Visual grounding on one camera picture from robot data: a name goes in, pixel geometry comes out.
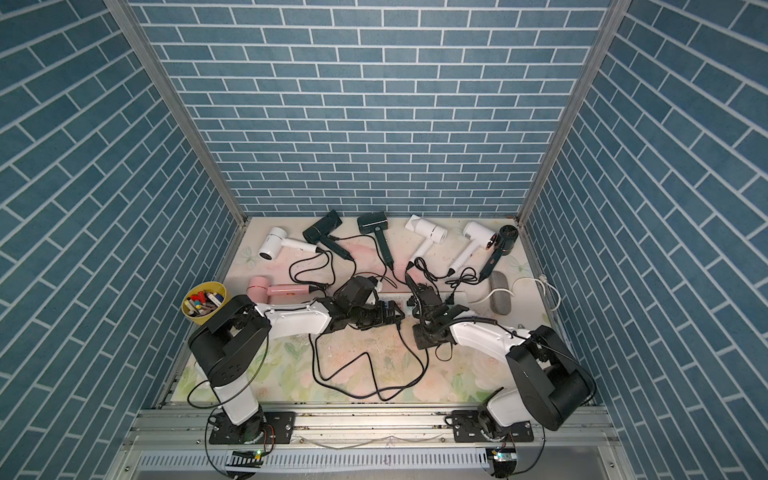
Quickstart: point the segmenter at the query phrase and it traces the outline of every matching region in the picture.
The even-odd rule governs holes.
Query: black power cord
[[[547,445],[547,429],[544,428],[544,426],[541,426],[541,449],[538,451],[538,455],[536,455],[536,459],[533,461],[530,467],[526,468],[525,470],[521,470],[520,472],[512,472],[507,478],[512,477],[513,475],[520,475],[521,473],[530,472],[532,468],[536,466],[538,463],[538,460],[541,458],[541,454],[544,453],[544,445]]]
[[[261,357],[261,362],[259,363],[259,368],[257,368],[256,372],[253,374],[253,376],[250,377],[250,380],[248,380],[248,383],[246,383],[245,386],[242,389],[240,389],[240,391],[238,393],[234,394],[229,399],[226,399],[223,402],[219,402],[219,403],[217,403],[214,406],[199,406],[199,405],[195,405],[194,403],[192,403],[192,401],[190,400],[190,397],[192,396],[192,393],[195,391],[195,389],[197,389],[197,387],[203,385],[206,382],[209,382],[209,380],[207,380],[207,379],[203,380],[202,382],[200,382],[197,385],[195,385],[194,387],[192,387],[192,390],[189,392],[189,395],[187,395],[187,403],[189,403],[191,407],[193,407],[195,409],[210,409],[210,408],[213,408],[210,411],[210,413],[208,414],[208,418],[205,421],[205,432],[203,433],[203,448],[205,449],[205,458],[208,459],[208,463],[210,464],[210,466],[213,467],[213,469],[216,470],[217,473],[219,473],[220,475],[223,475],[223,476],[225,476],[227,478],[238,478],[239,475],[235,475],[233,477],[232,475],[229,475],[226,472],[222,472],[221,470],[219,470],[218,467],[216,467],[216,464],[214,464],[214,461],[211,460],[210,454],[208,453],[208,424],[210,423],[211,417],[214,416],[214,412],[216,412],[216,409],[218,409],[219,407],[221,407],[221,406],[227,404],[228,402],[232,401],[233,399],[235,399],[239,394],[244,392],[245,389],[247,389],[250,386],[251,383],[253,383],[253,381],[259,375],[259,372],[261,371],[261,367],[264,365],[264,360],[266,359],[266,355],[269,352],[270,352],[270,338],[269,338],[269,336],[267,336],[267,338],[266,338],[266,348],[264,349],[264,356]],[[216,395],[216,390],[211,389],[211,391],[214,393],[214,395]]]
[[[208,414],[208,418],[205,421],[205,432],[203,433],[203,448],[205,449],[205,458],[208,459],[208,463],[210,464],[210,466],[213,467],[213,469],[216,470],[216,472],[219,475],[223,475],[231,480],[232,478],[235,478],[235,477],[233,477],[232,475],[226,472],[222,472],[221,470],[219,470],[219,468],[216,466],[214,461],[210,459],[210,454],[208,453],[208,424],[210,423],[210,419],[214,416],[214,412],[216,412],[216,409],[213,409],[210,411],[210,413]]]
[[[402,331],[401,331],[401,329],[400,329],[400,325],[398,325],[397,327],[398,327],[398,328],[397,328],[397,334],[398,334],[398,336],[400,337],[400,341],[402,342],[402,344],[404,345],[404,347],[405,347],[405,348],[406,348],[406,349],[409,351],[409,353],[410,353],[410,354],[411,354],[411,355],[412,355],[412,356],[413,356],[413,357],[414,357],[414,358],[415,358],[415,359],[416,359],[416,360],[419,362],[419,365],[422,367],[422,372],[419,374],[419,376],[417,376],[415,379],[413,379],[413,380],[412,380],[411,382],[409,382],[407,385],[404,385],[404,386],[388,386],[388,387],[383,387],[383,388],[380,388],[380,387],[379,387],[379,383],[378,383],[378,381],[376,380],[376,374],[375,374],[375,372],[374,372],[374,370],[373,370],[373,361],[371,360],[371,355],[370,355],[370,353],[368,353],[368,352],[363,352],[363,353],[359,354],[359,355],[358,355],[358,356],[356,356],[354,359],[350,360],[350,361],[349,361],[349,362],[347,362],[345,365],[343,365],[342,367],[340,367],[339,369],[337,369],[337,370],[336,370],[334,373],[332,373],[330,376],[328,376],[328,377],[325,377],[325,376],[323,375],[323,373],[322,373],[321,369],[320,369],[320,357],[319,357],[319,348],[318,348],[318,346],[317,346],[317,341],[319,340],[319,338],[320,338],[321,336],[325,335],[324,333],[321,333],[321,334],[319,334],[319,335],[318,335],[318,336],[315,338],[315,341],[314,341],[314,342],[312,341],[312,336],[311,336],[311,335],[307,335],[307,338],[308,338],[308,339],[309,339],[309,341],[310,341],[310,348],[312,349],[312,377],[314,378],[314,380],[315,380],[315,383],[317,383],[317,384],[318,384],[318,385],[320,385],[320,386],[324,386],[324,387],[326,387],[326,388],[328,388],[328,389],[331,389],[331,390],[336,390],[337,392],[339,392],[339,393],[342,393],[342,394],[343,394],[343,395],[345,395],[345,396],[348,396],[348,397],[350,397],[350,398],[353,398],[353,399],[357,399],[357,400],[368,399],[368,398],[370,398],[370,397],[372,397],[372,396],[376,395],[376,396],[378,396],[378,397],[379,397],[379,399],[380,399],[382,402],[388,402],[389,400],[391,400],[391,399],[394,399],[394,398],[395,398],[397,395],[399,395],[400,393],[402,393],[402,392],[403,392],[403,390],[405,390],[405,389],[408,389],[408,388],[410,388],[410,387],[412,387],[412,386],[416,385],[417,383],[419,383],[419,382],[421,381],[421,379],[422,379],[422,378],[424,378],[424,375],[427,373],[427,368],[429,368],[429,351],[426,351],[426,354],[427,354],[427,357],[426,357],[426,361],[425,361],[425,362],[423,362],[423,361],[422,361],[422,360],[419,358],[419,356],[418,356],[418,355],[416,355],[416,354],[413,352],[413,350],[411,349],[411,347],[409,347],[409,346],[408,346],[408,344],[406,343],[405,339],[403,339],[403,338],[402,338]],[[367,395],[355,395],[355,394],[353,394],[353,393],[347,392],[347,391],[346,391],[346,390],[344,390],[344,389],[341,389],[340,387],[337,387],[337,386],[333,386],[333,385],[330,385],[330,384],[327,384],[327,383],[323,383],[323,382],[329,382],[329,381],[330,381],[330,380],[331,380],[333,377],[335,377],[336,375],[338,375],[338,374],[339,374],[339,373],[340,373],[342,370],[344,370],[346,367],[348,367],[348,366],[352,365],[352,364],[353,364],[354,362],[356,362],[358,359],[361,359],[361,358],[363,358],[363,357],[366,357],[366,359],[368,360],[368,367],[370,368],[370,371],[371,371],[371,378],[373,379],[373,387],[376,389],[374,392],[371,392],[371,393],[369,393],[369,394],[367,394]],[[317,374],[315,373],[315,361],[317,361]],[[383,393],[383,392],[387,392],[387,391],[389,391],[389,390],[397,390],[397,392],[395,392],[394,394],[392,394],[392,395],[390,395],[389,397],[386,397],[386,398],[385,398],[384,396],[382,396],[382,393]]]
[[[432,284],[433,287],[435,287],[435,293],[440,295],[440,289],[437,287],[437,282],[448,278],[448,275],[445,276],[437,276],[434,273],[429,271],[429,268],[427,268],[427,262],[424,260],[423,257],[416,257],[413,259],[413,266],[424,275],[424,278],[427,279],[428,282]]]
[[[322,255],[325,255],[325,257],[326,257],[326,262],[323,265],[316,266],[314,268],[308,268],[308,269],[305,269],[305,270],[300,270],[300,271],[298,271],[296,273],[293,273],[293,267],[295,265],[298,265],[299,263],[302,263],[302,262],[309,262],[311,260],[315,260],[316,258],[318,258],[318,257],[320,257]],[[324,269],[325,267],[327,267],[329,265],[331,266],[331,274],[333,275],[333,281],[331,281],[331,283],[315,282],[315,281],[312,281],[312,280],[299,280],[299,278],[298,278],[299,275],[301,275],[302,273],[314,272],[316,270],[322,270],[322,269]],[[328,290],[331,285],[336,283],[336,271],[333,269],[333,253],[331,253],[330,250],[320,250],[320,253],[318,253],[314,257],[303,258],[301,260],[297,260],[297,261],[291,263],[288,266],[288,277],[294,283],[298,283],[300,285],[316,286],[318,289],[320,289],[322,292],[325,293],[326,290]]]
[[[447,359],[441,359],[441,358],[440,358],[440,357],[437,355],[437,349],[438,349],[438,348],[440,348],[440,346],[442,346],[442,345],[445,345],[445,344],[444,344],[444,343],[441,343],[440,345],[437,345],[437,346],[435,347],[435,358],[436,358],[436,359],[438,359],[438,360],[440,360],[441,362],[450,362],[450,361],[451,361],[451,359],[453,358],[453,343],[450,343],[450,342],[447,342],[447,343],[448,343],[448,344],[451,346],[451,355],[450,355],[450,356],[449,356]]]
[[[466,283],[467,285],[477,285],[481,281],[482,280],[478,277],[477,270],[471,266],[465,266],[462,272],[458,275],[458,278],[451,278],[450,280],[445,281],[445,284],[453,289],[451,295],[449,295],[445,301],[447,303],[453,303],[453,296],[456,294],[456,289],[458,289],[462,283]]]
[[[250,380],[248,380],[248,383],[246,383],[246,384],[245,384],[245,386],[244,386],[242,389],[240,389],[240,391],[239,391],[239,392],[237,392],[237,393],[235,393],[234,395],[232,395],[232,396],[231,396],[229,399],[226,399],[226,400],[224,400],[223,402],[219,401],[219,402],[218,402],[216,405],[196,405],[196,404],[192,403],[191,397],[192,397],[192,394],[194,393],[194,391],[195,391],[195,390],[197,390],[197,388],[198,388],[198,387],[200,387],[201,385],[203,385],[204,383],[210,383],[210,380],[208,379],[208,378],[210,378],[210,371],[209,371],[209,372],[208,372],[208,373],[205,375],[205,376],[206,376],[206,377],[208,377],[208,378],[206,378],[206,379],[205,379],[205,380],[203,380],[202,382],[200,382],[200,383],[198,383],[197,385],[195,385],[194,387],[192,387],[192,390],[190,390],[189,394],[187,395],[187,403],[190,405],[190,407],[193,407],[193,408],[195,408],[195,409],[200,409],[200,410],[208,410],[208,409],[217,409],[217,408],[219,408],[219,407],[221,407],[221,406],[223,406],[223,405],[226,405],[227,403],[231,402],[231,401],[232,401],[232,400],[234,400],[234,399],[235,399],[235,398],[236,398],[236,397],[237,397],[239,394],[241,394],[241,393],[245,392],[245,389],[247,389],[247,388],[250,386],[250,384],[251,384],[251,383],[253,383],[253,381],[254,381],[254,380],[256,379],[256,377],[259,375],[259,372],[261,372],[261,367],[263,367],[263,366],[264,366],[264,360],[266,359],[266,355],[267,355],[267,353],[269,353],[269,352],[270,352],[270,337],[269,337],[269,336],[266,336],[266,348],[265,348],[265,350],[264,350],[264,356],[263,356],[263,357],[261,357],[261,363],[259,363],[259,368],[257,368],[257,369],[256,369],[256,373],[254,373],[254,374],[253,374],[253,376],[252,376],[252,377],[250,377]],[[214,389],[211,389],[211,391],[214,393],[214,395],[216,395],[216,390],[214,390]]]
[[[392,281],[391,281],[389,278],[387,278],[387,276],[386,276],[386,273],[387,273],[387,271],[389,270],[389,267],[386,265],[386,263],[384,263],[384,257],[382,257],[382,254],[381,254],[381,252],[379,251],[379,243],[378,243],[378,242],[376,242],[376,238],[375,238],[375,237],[372,237],[372,236],[370,236],[370,235],[367,235],[367,234],[362,234],[362,233],[361,233],[360,235],[352,235],[351,237],[340,237],[340,238],[339,238],[339,237],[329,237],[329,238],[330,238],[331,240],[333,240],[333,241],[340,241],[340,240],[351,240],[351,239],[353,239],[353,238],[360,238],[360,237],[365,237],[365,238],[369,238],[369,239],[371,239],[371,241],[373,242],[373,246],[376,248],[376,256],[379,258],[379,261],[381,261],[382,265],[384,266],[384,273],[382,273],[381,275],[377,275],[377,276],[378,276],[378,277],[380,277],[380,278],[382,278],[383,280],[387,280],[387,281],[388,281],[388,282],[389,282],[391,285],[393,285],[393,286],[397,287],[397,285],[395,285],[395,283],[394,283],[394,282],[392,282]],[[355,271],[355,272],[357,271],[357,263],[355,263],[355,270],[354,270],[354,271]]]

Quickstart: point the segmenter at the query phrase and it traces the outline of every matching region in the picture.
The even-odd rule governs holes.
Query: mounting plate
[[[275,444],[282,445],[290,443],[293,434],[293,423],[296,420],[294,412],[268,412],[265,413],[266,422],[260,419],[246,422],[242,425],[232,425],[227,414],[217,413],[213,415],[210,425],[218,429],[211,430],[208,443],[211,445],[247,445],[250,443],[263,442],[264,429],[268,430],[266,443],[272,442],[272,430],[274,429]]]
[[[456,443],[487,442],[478,422],[477,410],[454,410],[451,412],[453,419],[453,440]],[[533,430],[530,422],[518,422],[509,426],[515,443],[533,442]]]

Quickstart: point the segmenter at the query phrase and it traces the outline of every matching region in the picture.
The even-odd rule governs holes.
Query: blue brick wallpaper
[[[234,226],[101,1],[0,12],[0,478],[91,478]]]
[[[768,478],[768,4],[634,0],[530,230],[638,478]]]
[[[608,0],[131,4],[248,214],[503,216]]]

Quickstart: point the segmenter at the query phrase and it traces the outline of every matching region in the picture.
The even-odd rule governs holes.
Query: metal rail
[[[547,183],[550,172],[554,167],[554,163],[558,159],[560,150],[563,148],[568,133],[571,132],[571,127],[576,120],[578,111],[581,110],[581,105],[584,103],[584,99],[589,93],[589,87],[592,86],[592,81],[598,75],[600,65],[602,65],[605,59],[605,54],[608,52],[608,47],[611,46],[611,42],[616,36],[616,31],[624,19],[624,14],[627,13],[627,8],[632,0],[613,0],[608,10],[605,12],[603,21],[598,30],[598,36],[594,40],[594,45],[589,50],[587,60],[584,62],[584,66],[581,68],[581,74],[576,85],[574,86],[571,96],[568,97],[568,103],[565,104],[563,109],[563,115],[558,124],[557,130],[554,131],[552,139],[547,146],[547,150],[544,152],[544,156],[541,159],[541,165],[539,165],[538,171],[531,182],[531,189],[528,191],[528,196],[525,197],[523,205],[520,208],[520,214],[518,215],[518,222],[524,226],[528,221],[528,218],[533,213],[536,201],[541,195],[541,191],[544,189],[544,185]]]
[[[181,132],[184,134],[187,141],[190,142],[190,146],[197,155],[197,159],[200,164],[203,165],[205,171],[208,173],[211,181],[214,183],[216,190],[218,190],[227,208],[230,209],[232,216],[235,218],[238,226],[245,225],[246,215],[240,204],[237,203],[237,199],[234,193],[227,185],[227,181],[224,180],[221,170],[219,170],[214,156],[208,150],[208,146],[205,144],[203,136],[197,129],[197,125],[189,115],[187,108],[184,107],[184,103],[181,100],[174,84],[170,81],[168,73],[165,71],[163,64],[160,62],[160,58],[157,56],[157,52],[152,48],[152,44],[149,41],[149,37],[144,32],[144,29],[139,25],[138,18],[134,13],[127,0],[104,0],[104,3],[109,8],[109,12],[117,22],[120,30],[122,30],[125,39],[128,40],[128,44],[134,49],[134,53],[138,57],[144,70],[149,75],[160,96],[163,98],[166,107],[170,111],[170,114],[176,119]]]

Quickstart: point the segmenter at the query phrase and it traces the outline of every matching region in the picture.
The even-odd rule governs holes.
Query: pink hair dryer
[[[255,303],[267,303],[274,295],[308,295],[320,290],[314,285],[270,285],[270,280],[265,276],[254,276],[248,281],[246,294]]]

